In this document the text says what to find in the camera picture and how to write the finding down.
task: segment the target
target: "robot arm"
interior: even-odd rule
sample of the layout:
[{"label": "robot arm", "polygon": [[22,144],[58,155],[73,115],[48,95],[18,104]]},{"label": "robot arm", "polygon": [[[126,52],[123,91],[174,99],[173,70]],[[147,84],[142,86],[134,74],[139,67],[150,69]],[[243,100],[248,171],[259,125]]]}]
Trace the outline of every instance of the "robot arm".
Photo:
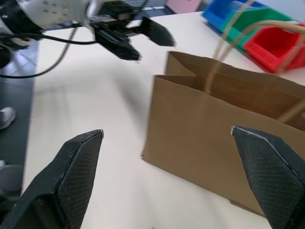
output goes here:
[{"label": "robot arm", "polygon": [[144,17],[139,27],[127,27],[135,16],[122,0],[0,0],[0,44],[13,51],[24,49],[30,39],[5,35],[41,34],[53,24],[71,20],[91,30],[97,43],[124,60],[140,58],[129,43],[129,37],[136,34],[144,34],[158,45],[174,46],[166,28],[149,18]]}]

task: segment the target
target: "blue bin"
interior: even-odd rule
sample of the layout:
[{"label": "blue bin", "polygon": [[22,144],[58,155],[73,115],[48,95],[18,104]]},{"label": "blue bin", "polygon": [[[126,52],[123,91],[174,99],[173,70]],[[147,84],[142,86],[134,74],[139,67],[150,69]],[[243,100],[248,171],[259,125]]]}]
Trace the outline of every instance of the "blue bin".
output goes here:
[{"label": "blue bin", "polygon": [[[205,17],[218,31],[222,32],[222,25],[225,20],[246,2],[247,0],[213,0],[203,12],[203,17]],[[266,6],[255,1],[251,7]]]}]

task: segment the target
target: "white table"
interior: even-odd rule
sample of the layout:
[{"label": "white table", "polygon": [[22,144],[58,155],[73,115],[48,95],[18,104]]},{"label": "white table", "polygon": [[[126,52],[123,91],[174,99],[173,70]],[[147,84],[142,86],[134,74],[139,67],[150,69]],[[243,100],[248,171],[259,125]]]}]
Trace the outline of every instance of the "white table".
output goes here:
[{"label": "white table", "polygon": [[[269,229],[263,217],[141,160],[153,85],[163,73],[168,50],[211,57],[219,36],[200,13],[154,18],[174,35],[175,48],[159,47],[144,36],[132,38],[143,55],[122,61],[100,45],[77,46],[63,63],[36,80],[24,188],[54,158],[62,144],[103,129],[92,197],[84,229]],[[67,38],[70,30],[48,34]],[[92,35],[79,29],[75,40]],[[38,69],[50,66],[62,43],[41,41]],[[261,71],[238,51],[227,63]],[[302,80],[300,71],[293,72]]]}]

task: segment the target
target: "red bin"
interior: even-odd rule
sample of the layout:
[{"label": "red bin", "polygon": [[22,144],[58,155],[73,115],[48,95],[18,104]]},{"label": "red bin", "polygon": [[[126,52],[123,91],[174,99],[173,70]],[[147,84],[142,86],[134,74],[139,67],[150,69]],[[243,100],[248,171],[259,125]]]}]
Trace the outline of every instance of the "red bin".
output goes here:
[{"label": "red bin", "polygon": [[[295,46],[300,34],[283,30],[278,27],[261,28],[248,42],[244,48],[251,57],[258,61],[263,67],[275,73],[281,64],[287,59],[290,51]],[[305,43],[297,56],[287,66],[290,69],[305,66]]]}]

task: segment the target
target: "pink box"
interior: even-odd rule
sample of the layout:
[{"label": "pink box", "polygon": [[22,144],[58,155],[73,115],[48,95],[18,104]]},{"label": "pink box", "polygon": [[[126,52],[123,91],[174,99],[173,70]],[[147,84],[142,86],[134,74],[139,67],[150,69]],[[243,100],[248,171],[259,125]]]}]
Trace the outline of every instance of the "pink box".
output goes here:
[{"label": "pink box", "polygon": [[175,13],[195,12],[202,0],[168,0],[166,5]]}]

